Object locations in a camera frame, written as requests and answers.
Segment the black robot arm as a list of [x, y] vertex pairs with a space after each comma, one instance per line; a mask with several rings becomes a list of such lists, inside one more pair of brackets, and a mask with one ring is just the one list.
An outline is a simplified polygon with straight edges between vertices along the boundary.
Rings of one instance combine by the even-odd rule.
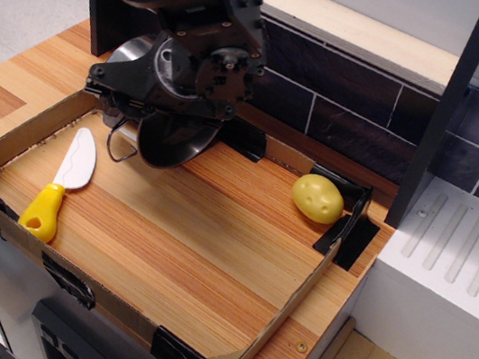
[[263, 1], [115, 1], [153, 13], [159, 32], [137, 58], [92, 66], [86, 91], [163, 144], [209, 144], [264, 73]]

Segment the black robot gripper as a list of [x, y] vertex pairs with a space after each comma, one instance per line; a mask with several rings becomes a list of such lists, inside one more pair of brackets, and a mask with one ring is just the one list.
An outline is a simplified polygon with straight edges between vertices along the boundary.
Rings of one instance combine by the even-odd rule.
[[104, 63], [93, 65], [85, 91], [104, 103], [103, 123], [114, 129], [126, 112], [228, 121], [252, 97], [264, 60], [239, 47], [197, 58], [165, 34], [126, 41]]

